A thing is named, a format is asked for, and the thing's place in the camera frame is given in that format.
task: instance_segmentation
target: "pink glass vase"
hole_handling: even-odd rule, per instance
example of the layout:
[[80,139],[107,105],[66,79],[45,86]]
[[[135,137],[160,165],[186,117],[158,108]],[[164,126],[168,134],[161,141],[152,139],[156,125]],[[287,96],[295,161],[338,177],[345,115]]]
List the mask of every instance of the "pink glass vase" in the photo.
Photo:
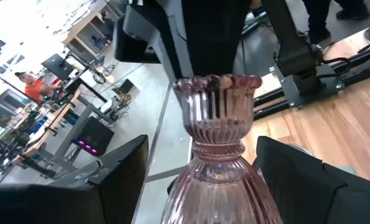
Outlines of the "pink glass vase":
[[194,159],[177,179],[164,224],[282,223],[265,182],[242,157],[261,78],[209,75],[178,80]]

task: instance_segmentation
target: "computer monitor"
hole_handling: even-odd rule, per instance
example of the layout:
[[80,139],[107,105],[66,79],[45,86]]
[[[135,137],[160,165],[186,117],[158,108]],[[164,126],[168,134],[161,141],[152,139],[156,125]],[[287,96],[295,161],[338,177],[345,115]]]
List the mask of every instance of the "computer monitor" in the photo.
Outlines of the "computer monitor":
[[54,54],[41,63],[46,69],[55,74],[61,80],[68,80],[74,67],[66,62],[59,54]]

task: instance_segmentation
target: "wooden floor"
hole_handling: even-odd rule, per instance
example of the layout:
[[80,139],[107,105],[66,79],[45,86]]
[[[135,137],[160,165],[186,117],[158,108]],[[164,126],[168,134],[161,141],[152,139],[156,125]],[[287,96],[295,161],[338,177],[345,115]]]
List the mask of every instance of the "wooden floor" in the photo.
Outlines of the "wooden floor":
[[[362,32],[354,34],[332,46],[326,58],[350,57],[367,43]],[[263,81],[255,97],[280,86],[271,74]],[[370,180],[370,79],[326,100],[255,121],[243,139],[244,157],[250,163],[256,157],[259,136],[300,145],[324,162],[351,166],[357,175]]]

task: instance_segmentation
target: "red shirt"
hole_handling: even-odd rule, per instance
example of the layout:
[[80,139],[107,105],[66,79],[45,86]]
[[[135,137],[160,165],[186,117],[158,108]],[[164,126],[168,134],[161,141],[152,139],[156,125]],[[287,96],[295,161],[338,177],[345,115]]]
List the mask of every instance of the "red shirt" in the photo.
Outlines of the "red shirt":
[[36,103],[40,103],[41,101],[41,87],[48,86],[47,84],[43,83],[41,80],[36,80],[33,85],[26,86],[24,89],[24,93],[29,96],[32,100]]

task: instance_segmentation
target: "glass vase neck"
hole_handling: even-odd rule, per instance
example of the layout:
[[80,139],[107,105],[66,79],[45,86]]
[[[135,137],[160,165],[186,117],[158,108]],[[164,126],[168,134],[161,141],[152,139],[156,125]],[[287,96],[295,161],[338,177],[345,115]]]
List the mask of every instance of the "glass vase neck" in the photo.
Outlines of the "glass vase neck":
[[245,151],[241,141],[228,144],[195,142],[192,147],[196,156],[205,161],[229,161],[239,158]]

